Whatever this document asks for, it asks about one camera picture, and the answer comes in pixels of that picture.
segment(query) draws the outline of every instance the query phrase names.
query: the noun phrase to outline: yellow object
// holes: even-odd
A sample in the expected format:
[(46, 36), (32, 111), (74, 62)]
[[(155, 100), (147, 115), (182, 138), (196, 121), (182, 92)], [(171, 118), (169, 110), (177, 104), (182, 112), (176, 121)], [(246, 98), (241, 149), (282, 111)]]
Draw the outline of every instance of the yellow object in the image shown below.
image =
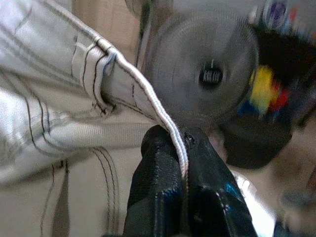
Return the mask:
[(268, 111), (272, 101), (277, 99), (277, 91), (273, 89), (273, 71), (268, 66), (259, 66), (250, 96), (250, 103), (260, 114)]

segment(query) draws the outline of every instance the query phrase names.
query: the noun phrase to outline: fabric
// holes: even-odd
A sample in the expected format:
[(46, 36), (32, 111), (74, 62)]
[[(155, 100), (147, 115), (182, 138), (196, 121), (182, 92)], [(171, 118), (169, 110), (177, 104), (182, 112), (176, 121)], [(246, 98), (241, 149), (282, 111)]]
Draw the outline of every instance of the fabric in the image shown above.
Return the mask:
[(145, 132), (166, 128), (152, 86), (50, 0), (0, 0), (0, 236), (121, 234)]

